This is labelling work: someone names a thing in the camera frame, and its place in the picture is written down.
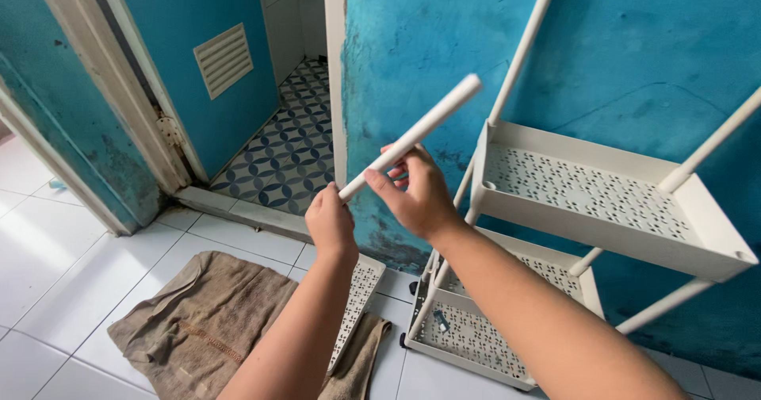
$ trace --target bathroom floor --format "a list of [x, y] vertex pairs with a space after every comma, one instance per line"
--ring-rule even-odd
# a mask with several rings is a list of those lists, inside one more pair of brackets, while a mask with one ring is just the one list
[[[0, 398], [156, 399], [106, 333], [154, 296], [196, 253], [220, 250], [297, 281], [316, 258], [312, 245], [176, 207], [132, 237], [114, 238], [53, 178], [23, 142], [0, 143]], [[387, 268], [370, 311], [394, 328], [381, 342], [372, 400], [547, 398], [519, 392], [399, 347], [413, 275]], [[761, 382], [647, 351], [695, 399], [761, 398]]]
[[303, 216], [335, 177], [327, 63], [305, 59], [280, 93], [281, 109], [209, 190]]

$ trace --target door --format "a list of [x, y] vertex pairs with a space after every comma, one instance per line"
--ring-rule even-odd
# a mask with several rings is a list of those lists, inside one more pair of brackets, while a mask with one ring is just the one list
[[[162, 109], [176, 113], [184, 126], [205, 171], [199, 177], [213, 177], [279, 105], [260, 0], [123, 0], [122, 3], [132, 14], [134, 27], [163, 82], [166, 101], [173, 106]], [[109, 0], [109, 4], [113, 6], [113, 1]], [[218, 82], [207, 87], [219, 74], [210, 76], [207, 71], [205, 80], [199, 67], [203, 63], [201, 58], [196, 59], [194, 49], [225, 31], [233, 32], [230, 30], [240, 24], [245, 30], [252, 69], [242, 76], [230, 71], [230, 80], [224, 81], [233, 83], [219, 93], [214, 88]], [[243, 67], [238, 73], [248, 69]], [[226, 67], [215, 65], [211, 74], [216, 68]]]

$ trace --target rusty hinge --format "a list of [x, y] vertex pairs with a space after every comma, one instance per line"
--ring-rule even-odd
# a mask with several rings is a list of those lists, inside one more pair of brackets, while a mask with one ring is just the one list
[[158, 121], [156, 121], [156, 125], [158, 125], [158, 130], [161, 132], [164, 141], [168, 145], [182, 146], [185, 144], [185, 140], [183, 139], [182, 134], [180, 134], [180, 128], [177, 126], [177, 122], [171, 117], [160, 117]]

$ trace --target hand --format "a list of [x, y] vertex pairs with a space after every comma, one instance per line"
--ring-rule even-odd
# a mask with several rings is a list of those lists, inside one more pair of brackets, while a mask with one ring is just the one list
[[[390, 147], [386, 145], [380, 152]], [[405, 172], [409, 173], [408, 177], [391, 181]], [[407, 152], [388, 176], [367, 169], [365, 180], [385, 201], [396, 220], [419, 238], [431, 242], [437, 233], [463, 224], [452, 205], [442, 170], [421, 144]], [[401, 188], [407, 188], [407, 191], [401, 191]]]
[[314, 197], [304, 219], [319, 258], [347, 258], [356, 264], [359, 250], [354, 240], [354, 218], [338, 197], [335, 183], [330, 182]]

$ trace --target door vent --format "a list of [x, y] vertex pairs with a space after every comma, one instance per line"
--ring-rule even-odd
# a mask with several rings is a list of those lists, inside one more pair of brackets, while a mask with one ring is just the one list
[[212, 100], [253, 70], [243, 23], [197, 46], [193, 53]]

